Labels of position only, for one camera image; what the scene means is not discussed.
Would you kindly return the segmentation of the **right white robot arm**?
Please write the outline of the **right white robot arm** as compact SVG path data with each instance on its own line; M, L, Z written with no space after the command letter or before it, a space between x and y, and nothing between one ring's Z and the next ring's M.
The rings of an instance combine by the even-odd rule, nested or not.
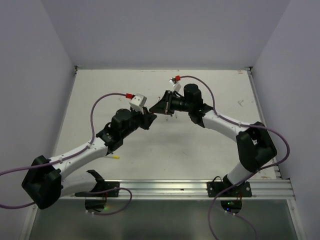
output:
M214 130L236 142L239 163L221 182L212 184L213 190L223 191L227 196L235 196L241 190L239 181L257 172L277 155L263 123L258 121L243 127L239 123L223 120L223 115L215 113L212 106L204 103L202 92L196 84L187 84L183 88L183 95L167 90L150 111L163 115L172 115L176 111L187 112L194 124Z

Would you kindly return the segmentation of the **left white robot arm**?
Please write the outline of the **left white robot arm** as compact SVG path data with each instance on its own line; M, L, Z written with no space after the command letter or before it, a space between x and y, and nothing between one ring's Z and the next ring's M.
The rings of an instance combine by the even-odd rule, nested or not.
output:
M22 188L41 209L53 205L67 193L65 179L84 165L105 157L124 143L124 139L141 128L148 130L157 118L146 108L142 111L119 109L105 127L85 144L50 159L37 157L22 181Z

